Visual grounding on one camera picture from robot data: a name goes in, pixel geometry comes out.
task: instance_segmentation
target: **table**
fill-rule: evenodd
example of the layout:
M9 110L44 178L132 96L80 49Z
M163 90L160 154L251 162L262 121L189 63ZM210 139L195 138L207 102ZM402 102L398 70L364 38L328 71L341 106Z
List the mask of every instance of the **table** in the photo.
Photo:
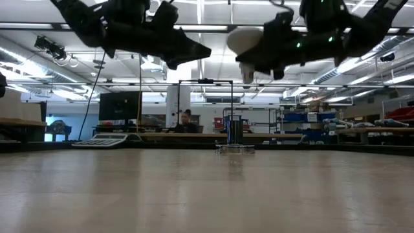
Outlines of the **table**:
M2 154L0 226L2 232L411 233L412 167L411 157L341 151Z
M340 142L340 134L359 133L362 144L369 144L368 133L393 133L396 135L412 135L414 134L414 128L386 128L386 127L368 127L368 128L351 128L351 129L338 129L335 131L338 136L338 143Z
M43 142L46 122L0 118L0 132L12 140Z
M160 141L160 140L174 140L175 142L185 141L203 141L214 142L214 140L226 140L226 133L139 133L144 140ZM279 134L279 133L245 133L243 141L245 144L261 144L265 139L284 138L297 139L301 138L302 134Z

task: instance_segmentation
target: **desk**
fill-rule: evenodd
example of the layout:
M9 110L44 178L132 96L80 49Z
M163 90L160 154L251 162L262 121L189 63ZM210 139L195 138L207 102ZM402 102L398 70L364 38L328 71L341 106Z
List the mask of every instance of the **desk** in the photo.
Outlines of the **desk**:
M43 142L46 125L46 122L33 120L0 118L0 134L11 140Z
M335 131L338 136L338 143L340 142L340 134L359 133L362 144L368 143L368 133L393 133L396 135L408 136L414 134L414 128L385 128L385 127L368 127L368 128L351 128L338 129Z
M0 124L12 126L46 126L46 122L37 122L33 120L21 120L16 118L0 118Z
M213 137L227 138L226 133L139 133L141 137ZM300 138L302 134L245 133L244 138Z

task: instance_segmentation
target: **blue bin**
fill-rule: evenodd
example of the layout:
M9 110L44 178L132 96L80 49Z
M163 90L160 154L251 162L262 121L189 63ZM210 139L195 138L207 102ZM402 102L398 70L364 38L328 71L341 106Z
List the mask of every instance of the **blue bin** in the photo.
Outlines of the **blue bin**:
M303 114L288 113L285 114L283 121L287 122L301 122L303 121Z

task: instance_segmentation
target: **wall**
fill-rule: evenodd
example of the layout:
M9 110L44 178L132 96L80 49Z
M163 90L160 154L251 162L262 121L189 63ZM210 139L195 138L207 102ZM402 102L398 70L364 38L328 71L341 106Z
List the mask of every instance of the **wall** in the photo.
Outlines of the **wall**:
M53 123L55 120L62 120L66 123L67 126L72 126L72 133L69 135L69 140L78 140L79 132L82 126L84 114L66 114L54 116L48 116L46 122L48 125ZM98 114L88 114L86 118L85 125L83 126L81 140L90 139L93 135L93 127L98 124ZM57 135L56 141L63 141L65 139L64 135ZM45 135L45 141L50 142L52 140L52 135Z

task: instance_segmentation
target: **white box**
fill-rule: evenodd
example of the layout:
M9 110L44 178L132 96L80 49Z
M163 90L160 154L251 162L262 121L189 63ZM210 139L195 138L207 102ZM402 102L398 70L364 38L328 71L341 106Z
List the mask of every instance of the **white box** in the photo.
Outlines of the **white box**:
M22 120L32 120L41 122L40 104L37 103L20 103L22 109Z

